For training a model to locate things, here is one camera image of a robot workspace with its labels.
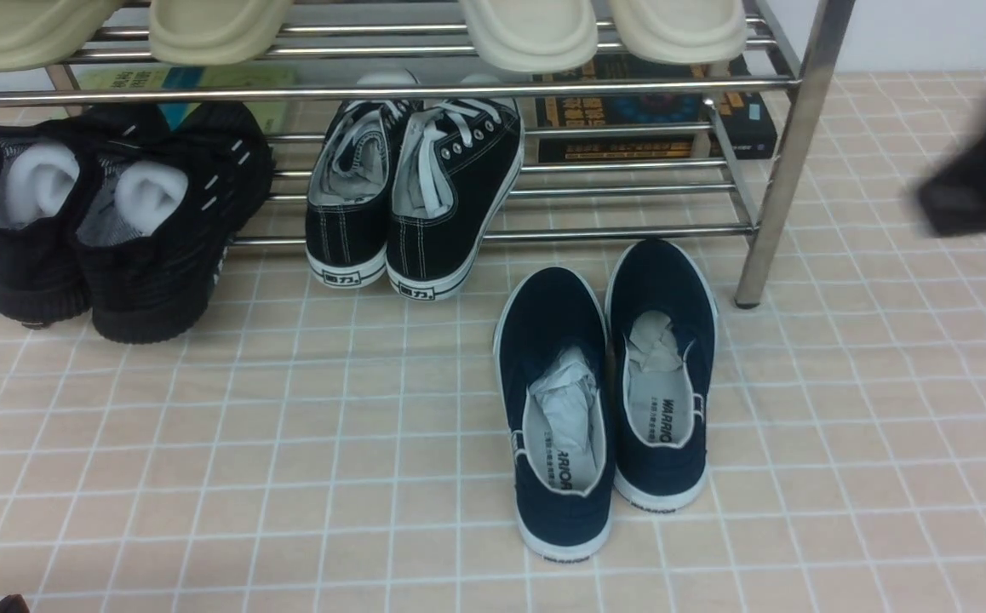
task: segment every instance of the shoe rack leg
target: shoe rack leg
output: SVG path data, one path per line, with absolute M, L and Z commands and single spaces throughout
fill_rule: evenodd
M 73 75 L 73 69 L 65 65 L 53 65 L 46 66 L 46 75 L 50 77 L 50 82 L 53 83 L 54 89 L 58 92 L 64 92 L 64 90 L 81 89 L 79 83 L 77 83 L 76 75 Z M 84 107 L 66 107 L 66 113 L 69 117 L 75 117 L 84 112 Z
M 773 257 L 777 255 L 788 210 L 792 209 L 792 199 L 800 184 L 800 174 L 807 163 L 811 137 L 815 135 L 819 116 L 823 113 L 837 55 L 855 4 L 856 0 L 819 0 L 800 70 L 800 89 L 790 96 L 792 109 L 788 112 L 769 186 L 762 198 L 758 232 L 751 241 L 750 253 L 742 265 L 742 278 L 735 291 L 735 306 L 741 309 L 754 309 L 761 303 L 765 281 Z

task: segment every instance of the book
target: book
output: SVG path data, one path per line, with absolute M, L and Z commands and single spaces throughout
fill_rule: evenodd
M 594 80 L 672 80 L 704 78 L 706 66 L 657 65 L 631 54 L 595 55 L 585 66 L 556 74 L 536 75 L 544 83 Z M 735 58 L 733 75 L 749 75 L 746 61 Z M 700 94 L 617 97 L 558 97 L 536 101 L 539 128 L 594 128 L 602 125 L 665 124 L 701 120 Z M 761 94 L 727 92 L 719 114 L 739 159 L 769 159 L 777 147 L 777 127 Z M 692 135 L 587 136 L 579 139 L 543 139 L 539 162 L 598 162 L 609 159 L 662 159 L 691 155 Z M 714 138 L 714 152 L 719 145 Z
M 286 87 L 295 85 L 297 73 L 291 66 L 254 65 L 182 67 L 148 66 L 82 72 L 77 81 L 81 89 L 124 89 L 146 92 L 155 89 L 237 89 L 238 87 Z M 255 119 L 267 135 L 285 129 L 288 102 L 248 102 Z M 171 128 L 198 108 L 193 102 L 161 105 Z

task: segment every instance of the navy blue canvas shoe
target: navy blue canvas shoe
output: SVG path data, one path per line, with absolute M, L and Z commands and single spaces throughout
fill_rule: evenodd
M 679 511 L 708 480 L 716 301 L 686 252 L 645 240 L 618 261 L 606 318 L 617 372 L 614 486 L 637 508 Z
M 582 562 L 611 532 L 614 424 L 599 302 L 575 272 L 535 272 L 508 299 L 493 344 L 519 531 L 545 559 Z

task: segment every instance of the metal shoe rack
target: metal shoe rack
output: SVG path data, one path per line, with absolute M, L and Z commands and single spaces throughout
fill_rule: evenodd
M 311 3 L 297 0 L 297 3 Z M 692 193 L 727 193 L 735 206 L 738 221 L 731 224 L 688 226 L 632 226 L 632 228 L 550 229 L 543 232 L 490 232 L 485 237 L 490 242 L 524 241 L 582 241 L 641 239 L 644 237 L 687 238 L 743 236 L 749 250 L 742 268 L 735 294 L 740 307 L 758 306 L 765 290 L 770 264 L 777 252 L 777 244 L 788 210 L 792 205 L 796 186 L 800 181 L 811 137 L 823 111 L 825 96 L 833 77 L 834 66 L 845 31 L 850 22 L 856 0 L 819 0 L 812 22 L 811 34 L 803 60 L 793 50 L 785 37 L 777 17 L 770 11 L 766 0 L 746 0 L 748 4 L 747 26 L 754 32 L 750 36 L 748 50 L 765 51 L 776 74 L 766 77 L 711 77 L 706 80 L 680 81 L 585 81 L 574 83 L 505 83 L 503 85 L 451 85 L 416 87 L 278 87 L 278 89 L 183 89 L 163 92 L 87 92 L 77 86 L 70 66 L 126 65 L 132 62 L 155 61 L 147 47 L 149 32 L 144 27 L 105 27 L 97 32 L 93 42 L 118 43 L 118 48 L 84 48 L 77 51 L 65 63 L 47 67 L 47 74 L 54 83 L 54 92 L 0 93 L 0 108 L 4 107 L 65 107 L 70 113 L 81 105 L 97 102 L 193 102 L 206 100 L 278 101 L 278 100 L 346 100 L 347 98 L 454 98 L 454 97 L 517 97 L 547 96 L 612 96 L 625 94 L 686 94 L 701 93 L 704 113 L 701 121 L 667 125 L 648 125 L 633 128 L 560 128 L 531 129 L 532 139 L 564 139 L 588 135 L 695 135 L 695 157 L 677 160 L 649 160 L 649 162 L 603 163 L 537 163 L 524 167 L 527 175 L 574 174 L 574 172 L 605 172 L 618 170 L 667 172 L 672 180 L 665 185 L 654 186 L 559 186 L 543 189 L 517 189 L 512 198 L 625 198 L 663 197 L 663 195 Z M 126 8 L 143 9 L 149 3 L 130 0 Z M 612 32 L 614 24 L 608 20 L 599 23 L 599 30 Z M 455 58 L 474 55 L 469 43 L 429 43 L 444 36 L 466 35 L 462 23 L 423 23 L 407 25 L 287 25 L 280 37 L 300 39 L 272 48 L 262 59 L 314 61 L 321 59 L 374 59 L 374 58 Z M 367 39 L 372 36 L 403 37 L 404 45 L 345 45 L 346 38 Z M 623 51 L 618 42 L 599 44 L 600 54 Z M 743 182 L 723 123 L 719 120 L 714 98 L 723 92 L 762 92 L 778 89 L 788 94 L 790 110 L 785 122 L 769 185 L 761 206 Z M 707 157 L 708 133 L 715 135 L 721 145 L 722 157 Z M 274 136 L 276 144 L 321 143 L 322 135 L 294 133 Z M 679 172 L 691 169 L 717 169 L 722 179 L 715 182 L 679 183 Z M 310 177 L 307 169 L 286 169 L 278 172 L 279 179 Z M 291 202 L 299 205 L 302 195 L 275 194 L 272 202 Z M 303 237 L 240 237 L 237 245 L 249 247 L 286 248 L 303 245 Z

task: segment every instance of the sneaker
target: sneaker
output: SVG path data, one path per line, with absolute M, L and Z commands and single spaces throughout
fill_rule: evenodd
M 73 236 L 92 324 L 111 341 L 168 341 L 205 314 L 236 232 L 270 194 L 270 146 L 247 107 L 209 102 L 161 143 L 97 155 L 103 185 Z
M 585 561 L 610 535 L 614 481 L 599 302 L 575 272 L 535 272 L 508 298 L 493 344 L 524 543 L 552 562 Z
M 618 261 L 606 291 L 606 318 L 619 391 L 614 486 L 637 508 L 679 511 L 708 478 L 714 296 L 686 252 L 646 240 Z
M 457 294 L 523 162 L 524 125 L 510 98 L 446 100 L 410 118 L 387 238 L 387 275 L 399 294 Z
M 0 125 L 0 313 L 49 325 L 89 310 L 91 296 L 66 240 L 99 189 L 93 143 L 161 139 L 155 105 L 100 105 L 31 127 Z
M 408 72 L 357 85 L 416 85 Z M 353 100 L 338 108 L 307 188 L 307 260 L 330 287 L 372 284 L 387 270 L 391 190 L 406 122 L 421 102 Z

